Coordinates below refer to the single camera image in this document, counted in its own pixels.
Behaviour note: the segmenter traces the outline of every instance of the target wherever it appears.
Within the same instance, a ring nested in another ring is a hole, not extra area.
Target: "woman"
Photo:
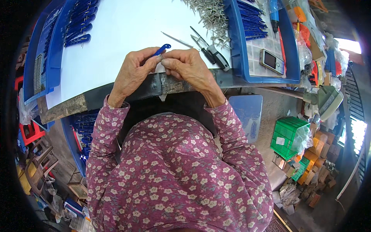
[[[262,156],[195,49],[130,52],[94,125],[88,208],[97,231],[263,231],[273,214]],[[160,63],[206,99],[223,152],[197,120],[174,113],[134,125],[114,158],[124,100]]]

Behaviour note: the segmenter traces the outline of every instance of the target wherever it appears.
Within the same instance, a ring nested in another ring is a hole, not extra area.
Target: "green basket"
[[[307,158],[303,157],[299,163],[300,163],[300,168],[299,170],[297,171],[297,173],[295,173],[295,175],[293,175],[291,178],[294,180],[294,181],[298,181],[299,178],[304,174],[306,168],[308,167],[309,165],[309,162],[310,160],[308,160]]]
[[[295,117],[281,118],[276,121],[270,148],[278,153],[284,160],[289,160],[298,152],[292,151],[291,146],[294,141],[296,130],[301,127],[309,127],[309,123]],[[276,144],[277,137],[284,138],[285,144]]]

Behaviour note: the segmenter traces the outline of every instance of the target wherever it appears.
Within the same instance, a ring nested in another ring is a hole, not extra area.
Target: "pile of rivets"
[[[212,31],[212,37],[210,38],[213,41],[213,44],[216,46],[221,46],[222,48],[231,49],[227,43],[230,41],[230,38],[227,36],[228,32],[228,19],[224,14],[223,0],[182,0],[187,6],[190,6],[190,9],[194,13],[198,11],[200,14],[200,21],[203,21],[203,24],[206,29],[206,36],[209,33],[209,30]]]

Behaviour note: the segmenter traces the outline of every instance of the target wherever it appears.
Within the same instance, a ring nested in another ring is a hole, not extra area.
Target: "blue electric screwdriver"
[[[270,22],[272,23],[273,32],[278,32],[278,24],[279,24],[279,17],[278,17],[278,5],[277,0],[269,0],[269,6],[270,6]]]

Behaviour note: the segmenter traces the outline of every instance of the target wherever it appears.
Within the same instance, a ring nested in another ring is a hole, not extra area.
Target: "purple floral shirt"
[[[129,104],[100,110],[87,161],[88,208],[97,231],[263,231],[273,214],[261,154],[226,103],[213,115],[223,152],[198,121],[152,116],[129,131],[114,158]]]

